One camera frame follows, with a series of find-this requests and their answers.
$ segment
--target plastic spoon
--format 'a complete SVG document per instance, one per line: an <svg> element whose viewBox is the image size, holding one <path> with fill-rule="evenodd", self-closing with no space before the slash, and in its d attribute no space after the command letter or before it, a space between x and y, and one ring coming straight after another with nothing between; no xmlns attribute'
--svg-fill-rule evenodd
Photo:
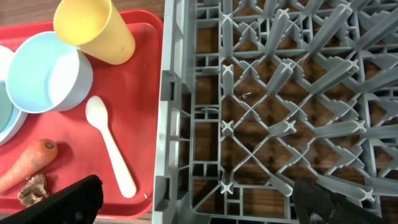
<svg viewBox="0 0 398 224"><path fill-rule="evenodd" d="M133 197L137 192L137 187L109 131L108 111L100 97L92 96L88 100L86 105L86 117L92 126L101 131L106 148L108 149L109 157L111 158L113 172L122 195L126 198Z"/></svg>

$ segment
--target wooden surface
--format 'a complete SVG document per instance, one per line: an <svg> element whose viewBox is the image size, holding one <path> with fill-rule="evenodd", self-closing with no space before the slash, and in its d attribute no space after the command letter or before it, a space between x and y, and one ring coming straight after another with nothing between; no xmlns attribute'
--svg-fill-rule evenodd
<svg viewBox="0 0 398 224"><path fill-rule="evenodd" d="M21 24L26 22L38 22L51 20L55 9L60 1L59 0L0 0L0 26L8 26L13 24ZM119 10L131 9L131 8L146 8L163 18L164 14L164 0L113 0L115 6ZM259 4L263 5L264 0L260 0ZM240 12L239 15L251 14L252 10ZM218 28L215 29L200 29L198 31L198 53L208 53L218 51ZM239 38L239 33L234 30L234 42ZM338 44L332 40L328 43L328 46L334 46ZM280 48L294 48L297 44L291 40L285 40L280 44ZM251 50L253 45L250 43L244 44L239 50ZM372 65L366 65L368 75L371 77L377 72L377 68ZM235 67L235 80L237 80L240 74L243 72L237 65ZM258 66L260 77L265 82L268 82L272 73L276 69L276 66L269 61L264 61ZM314 82L320 76L325 74L322 68L317 64L313 63L310 59L306 60L303 64L306 78L310 82ZM253 105L260 97L265 93L254 80L246 79L245 82L237 86L236 95L239 96L243 93L251 92L246 102ZM294 82L288 82L283 89L280 91L281 97L285 100L291 100L295 103L299 103L303 100L308 93L304 91ZM326 93L329 97L348 101L352 97L353 93L347 90L342 85L338 85ZM212 104L217 103L217 82L212 78L199 78L198 79L198 91L197 91L197 103L198 104ZM226 99L222 104L223 114L222 117L226 121L237 120L243 113L244 109L240 107L231 99ZM333 114L328 111L317 101L309 101L304 106L305 112L308 114L310 121L315 126L324 125ZM382 116L383 112L377 106L373 105L371 111L374 113L372 117L373 121L377 120ZM258 107L257 112L261 118L268 124L272 125L282 120L288 113L288 111L275 99L269 98ZM298 129L297 133L284 138L284 140L293 146L304 145L311 137L312 132L306 128L305 125L299 121L295 127ZM216 160L217 154L217 127L210 124L199 124L196 127L196 152L195 159L198 160ZM256 123L255 120L248 118L246 119L236 130L235 135L237 138L249 149L252 150L254 146L261 141L267 134L267 131ZM333 141L335 144L339 144L343 147L349 147L355 142L355 138L338 138ZM232 169L240 160L246 156L246 153L230 139L222 143L222 158L221 163L226 169ZM282 165L287 162L291 154L285 149L281 143L270 140L265 144L262 149L256 153L257 158L266 165L271 172L276 172ZM334 162L339 159L339 155L332 149L326 146L322 142L315 142L312 144L310 152L306 155L306 158L312 163L315 170L319 173L326 171L331 167ZM377 158L377 169L382 169L391 158L382 150L376 151ZM287 177L295 179L300 176L306 176L314 179L315 176L311 174L307 168L302 165L294 165L289 167L283 172ZM360 184L363 184L364 180L362 176L351 167L344 167L337 170L333 175L348 179ZM242 184L263 184L267 181L269 176L262 171L254 161L248 161L245 165L240 168L235 179ZM195 181L194 191L197 196L194 199L200 200L201 193L206 186L209 186L208 182ZM244 214L247 215L283 215L283 196L280 192L275 190L264 191L264 190L247 190L243 192L245 198ZM382 198L382 210L384 217L388 218L391 223L398 223L398 200L396 198L383 197ZM219 203L217 203L217 196L210 198L209 201L205 202L201 208L204 212L215 212L218 213L220 210ZM238 208L230 205L228 211L230 214L238 212ZM151 214L143 216L139 220L133 220L127 223L150 223ZM110 223L104 220L98 220L97 223Z"/></svg>

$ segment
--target meat piece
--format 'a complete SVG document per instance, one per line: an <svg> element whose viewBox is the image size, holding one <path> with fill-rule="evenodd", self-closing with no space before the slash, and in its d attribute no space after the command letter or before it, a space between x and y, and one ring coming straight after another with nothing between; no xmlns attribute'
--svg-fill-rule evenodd
<svg viewBox="0 0 398 224"><path fill-rule="evenodd" d="M26 186L19 192L18 199L21 204L29 207L37 202L43 201L49 196L47 183L43 174L32 177Z"/></svg>

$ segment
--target black object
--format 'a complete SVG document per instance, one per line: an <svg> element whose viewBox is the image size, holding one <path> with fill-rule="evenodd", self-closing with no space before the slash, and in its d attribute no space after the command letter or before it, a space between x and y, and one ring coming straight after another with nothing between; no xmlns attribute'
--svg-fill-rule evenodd
<svg viewBox="0 0 398 224"><path fill-rule="evenodd" d="M300 224L383 224L387 221L306 178L294 183L293 202Z"/></svg>
<svg viewBox="0 0 398 224"><path fill-rule="evenodd" d="M103 199L102 181L89 175L0 224L92 224Z"/></svg>

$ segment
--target gray plastic frame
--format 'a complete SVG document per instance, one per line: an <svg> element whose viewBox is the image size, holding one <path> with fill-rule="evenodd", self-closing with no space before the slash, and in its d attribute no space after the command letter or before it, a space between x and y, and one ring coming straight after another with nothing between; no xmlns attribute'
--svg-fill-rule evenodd
<svg viewBox="0 0 398 224"><path fill-rule="evenodd" d="M327 2L333 9L319 9ZM289 3L299 12L282 10ZM298 223L292 218L290 200L294 181L282 172L292 164L302 163L317 178L318 183L326 188L343 194L356 205L362 207L363 200L370 201L370 212L381 216L381 195L398 197L398 181L385 178L391 170L398 169L398 124L383 125L398 116L398 87L391 86L398 82L398 1L396 0L309 0L303 6L297 0L267 0L264 8L257 5L256 0L242 0L237 9L233 10L230 0L167 0L164 16L164 39L162 52L162 72L160 84L160 101L157 130L157 150L154 179L153 223L210 223L212 220L230 219L254 221L259 223ZM244 7L253 8L258 15L235 16ZM312 21L321 24L314 35ZM260 24L266 23L266 30ZM213 54L196 54L196 33L199 28L218 27L219 52ZM233 27L241 33L241 38L233 45ZM368 30L360 35L359 28ZM279 50L280 41L288 37L296 41L296 49ZM339 47L325 47L333 37L340 40ZM257 46L256 51L236 52L245 41L250 40ZM338 55L348 53L346 58ZM303 55L298 61L289 59ZM308 82L300 67L307 58L323 67L327 73L314 83ZM205 59L204 67L196 67L198 58ZM218 59L217 66L209 66L209 61ZM253 63L245 59L256 58ZM233 60L244 71L241 78L234 83L233 65L222 65L224 60ZM264 83L258 75L256 67L263 61L270 60L277 66L268 83ZM373 78L366 80L364 61L370 60L381 70ZM218 77L218 104L196 105L196 79L200 76ZM253 106L234 95L234 88L246 77L252 77L267 90L267 93ZM299 104L284 100L278 95L279 90L288 79L293 79L309 94ZM347 102L327 97L324 92L342 83L355 93ZM191 93L191 113L182 109L182 94ZM243 117L236 123L221 119L221 102L226 96L239 103L245 110ZM289 115L281 122L267 126L256 113L256 107L267 97L274 97L289 111ZM311 98L333 112L334 117L324 126L314 127L304 113L302 106ZM380 121L371 126L369 102L378 104L386 114ZM210 113L218 114L218 119L208 118ZM195 114L204 114L204 119L195 119ZM248 116L254 117L258 123L268 130L268 136L249 151L236 137L234 129ZM190 120L190 138L181 137L180 128L183 118ZM303 148L295 148L285 143L281 137L295 133L295 120L300 120L314 132L314 138ZM218 124L218 161L196 161L195 125L197 123ZM351 149L334 145L329 138L357 134L359 141ZM246 158L233 170L227 171L221 165L221 142L231 137L247 152ZM270 172L256 157L256 151L270 138L276 138L292 154L292 158L276 173ZM339 155L340 159L324 174L312 169L311 163L305 158L314 140L321 139ZM180 150L183 142L189 142L189 164L182 166ZM389 165L376 172L373 147L381 147L392 158ZM265 185L241 185L234 181L234 172L248 159L256 163L270 176ZM203 166L203 176L193 176L193 166ZM217 165L218 176L208 177L207 167ZM339 167L354 167L364 176L366 185L340 179L331 174ZM179 187L180 175L188 173L188 190ZM210 191L194 207L193 180L217 180L217 186ZM229 199L233 189L239 189L239 199ZM254 217L243 214L243 189L277 189L284 194L285 213L283 217ZM221 189L224 195L224 214L207 214L197 212L197 208L208 197ZM227 215L229 203L239 204L240 215Z"/></svg>

